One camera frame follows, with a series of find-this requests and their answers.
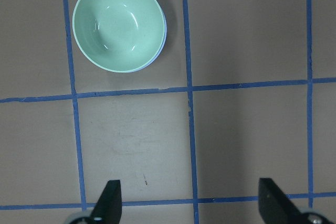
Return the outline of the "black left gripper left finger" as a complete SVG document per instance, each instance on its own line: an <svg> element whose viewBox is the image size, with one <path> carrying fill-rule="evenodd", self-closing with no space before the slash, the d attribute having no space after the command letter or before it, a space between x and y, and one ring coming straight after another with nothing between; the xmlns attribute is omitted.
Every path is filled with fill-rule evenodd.
<svg viewBox="0 0 336 224"><path fill-rule="evenodd" d="M120 180L109 180L90 214L90 219L93 223L119 224L121 216L121 182Z"/></svg>

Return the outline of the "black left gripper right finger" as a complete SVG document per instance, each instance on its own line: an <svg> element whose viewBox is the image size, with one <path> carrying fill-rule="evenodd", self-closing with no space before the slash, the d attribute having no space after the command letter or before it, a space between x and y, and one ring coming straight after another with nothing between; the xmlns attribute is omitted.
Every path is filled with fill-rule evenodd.
<svg viewBox="0 0 336 224"><path fill-rule="evenodd" d="M258 210L267 224L306 223L306 216L271 178L259 179Z"/></svg>

